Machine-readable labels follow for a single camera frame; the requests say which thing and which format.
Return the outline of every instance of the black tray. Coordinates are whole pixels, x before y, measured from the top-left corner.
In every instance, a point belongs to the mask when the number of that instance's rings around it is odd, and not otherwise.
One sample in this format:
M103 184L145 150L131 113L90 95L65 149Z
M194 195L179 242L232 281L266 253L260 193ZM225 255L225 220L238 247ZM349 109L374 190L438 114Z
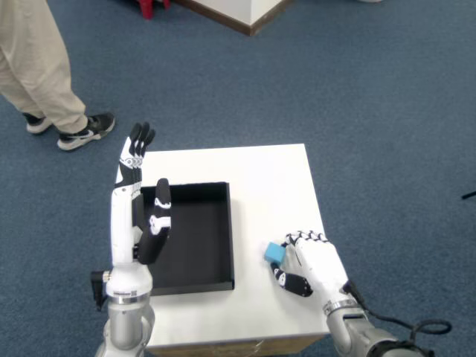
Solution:
M155 187L142 187L149 217ZM170 186L172 230L154 264L152 295L234 289L230 189L226 182Z

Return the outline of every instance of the small blue block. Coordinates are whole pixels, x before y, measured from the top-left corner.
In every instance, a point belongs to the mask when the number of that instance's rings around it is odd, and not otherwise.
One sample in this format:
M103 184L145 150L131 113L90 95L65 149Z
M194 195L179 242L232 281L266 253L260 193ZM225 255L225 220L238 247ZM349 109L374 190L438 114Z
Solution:
M280 266L285 255L286 248L275 243L269 243L265 253L265 260L269 261L270 263L276 263Z

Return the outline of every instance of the shoe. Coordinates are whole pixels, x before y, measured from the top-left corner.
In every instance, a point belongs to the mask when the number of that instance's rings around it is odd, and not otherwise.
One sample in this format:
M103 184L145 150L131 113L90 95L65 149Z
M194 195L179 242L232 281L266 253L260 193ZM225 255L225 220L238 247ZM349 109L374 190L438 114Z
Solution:
M115 119L112 113L103 113L88 117L86 128L74 134L61 132L57 142L61 150L71 151L92 140L104 138L114 128Z
M48 118L37 118L34 115L23 113L23 116L27 120L27 131L31 134L42 134L53 123Z

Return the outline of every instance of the white shoe sole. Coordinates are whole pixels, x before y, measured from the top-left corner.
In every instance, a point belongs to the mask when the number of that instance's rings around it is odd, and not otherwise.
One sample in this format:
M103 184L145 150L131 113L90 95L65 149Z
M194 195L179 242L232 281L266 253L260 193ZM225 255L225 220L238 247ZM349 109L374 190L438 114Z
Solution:
M107 130L105 130L103 132L99 132L96 135L93 135L89 138L76 139L76 140L70 141L68 143L65 143L64 141L61 141L61 139L58 139L57 145L61 150L72 151L74 149L77 149L78 147L86 145L89 141L100 140L101 138L104 138L106 135L108 135L111 132L111 130L114 128L115 124L116 124L116 120L114 119L112 121L111 126Z
M38 125L30 125L29 123L27 123L27 131L31 134L37 135L43 133L47 128L52 125L53 123L51 122L51 120L49 120L48 118L44 118L43 122Z

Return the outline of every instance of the leg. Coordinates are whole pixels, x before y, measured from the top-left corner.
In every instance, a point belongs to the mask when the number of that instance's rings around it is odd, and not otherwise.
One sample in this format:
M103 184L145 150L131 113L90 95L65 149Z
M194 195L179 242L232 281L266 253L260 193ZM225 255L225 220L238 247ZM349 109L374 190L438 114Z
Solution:
M42 110L31 99L22 84L13 75L10 65L0 48L0 93L7 98L27 120L27 131L41 134L51 126L51 121L45 118Z
M10 65L0 49L0 93L20 112L43 118L45 115L13 75Z
M13 76L60 131L86 127L85 106L71 90L68 54L45 0L0 1L0 48Z

